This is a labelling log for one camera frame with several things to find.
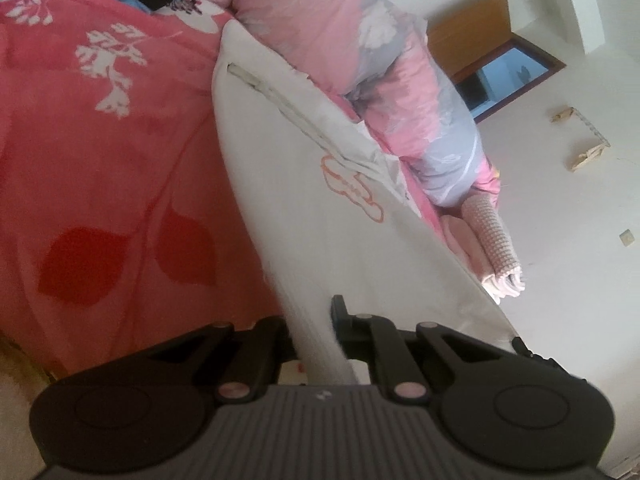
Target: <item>metal screw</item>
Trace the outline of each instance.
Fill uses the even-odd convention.
[[[402,399],[420,399],[427,394],[427,388],[420,383],[400,383],[394,388],[394,393]]]
[[[244,383],[224,383],[218,393],[225,399],[242,399],[251,393],[251,388]]]

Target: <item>beige waffle textured towel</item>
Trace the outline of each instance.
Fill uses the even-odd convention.
[[[524,290],[522,266],[511,237],[486,193],[468,197],[462,205],[462,218],[478,237],[494,268],[492,285],[500,297],[516,298]]]

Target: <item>red bedspread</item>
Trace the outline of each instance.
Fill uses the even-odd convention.
[[[0,332],[71,373],[277,313],[218,146],[231,15],[0,0]]]

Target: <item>ribbed gray surface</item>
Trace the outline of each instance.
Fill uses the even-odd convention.
[[[582,470],[518,476],[469,459],[420,408],[375,386],[271,386],[261,400],[222,408],[191,448],[146,471],[92,476],[54,468],[42,480],[595,480]]]

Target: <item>pink comforter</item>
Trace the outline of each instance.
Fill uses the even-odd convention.
[[[0,333],[57,374],[278,312],[210,92],[231,15],[0,1]]]

